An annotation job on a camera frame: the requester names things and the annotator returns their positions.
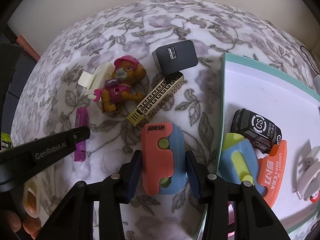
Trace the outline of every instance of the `dark floor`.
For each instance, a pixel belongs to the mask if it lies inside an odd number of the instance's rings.
[[[0,43],[10,43],[3,33],[0,34]],[[1,131],[4,133],[11,133],[12,121],[16,112],[19,98],[34,66],[34,61],[28,58],[25,54],[21,53],[16,64],[16,71],[13,75],[12,83],[10,84],[9,91],[4,102],[1,123]]]

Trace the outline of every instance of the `screw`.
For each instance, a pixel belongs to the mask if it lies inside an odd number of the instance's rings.
[[[251,187],[251,186],[252,186],[252,183],[251,183],[250,181],[248,181],[248,180],[245,180],[245,181],[243,182],[243,185],[245,185],[246,187]]]
[[[210,174],[208,174],[208,179],[210,179],[210,180],[215,180],[216,178],[217,178],[217,175],[216,174],[213,174],[213,173],[210,173]]]
[[[119,173],[114,173],[114,174],[111,174],[111,179],[119,179],[120,178],[120,174]]]
[[[78,182],[76,183],[76,187],[83,187],[84,185],[85,185],[85,182],[84,182],[83,180],[78,181]]]

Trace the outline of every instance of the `purple plastic stick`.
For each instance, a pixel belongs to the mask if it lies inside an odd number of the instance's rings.
[[[88,125],[88,112],[85,106],[77,109],[75,128]],[[76,144],[74,162],[84,162],[85,160],[85,141]]]

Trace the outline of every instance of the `toy dog's head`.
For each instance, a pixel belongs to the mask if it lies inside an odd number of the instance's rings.
[[[142,64],[130,55],[117,58],[114,62],[115,71],[112,78],[118,78],[121,83],[133,85],[145,78],[147,72]]]

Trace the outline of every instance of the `wall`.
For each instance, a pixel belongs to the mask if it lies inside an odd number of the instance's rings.
[[[9,26],[38,54],[69,25],[107,8],[139,0],[24,0]],[[313,49],[320,27],[302,0],[209,0],[235,6],[273,22]]]

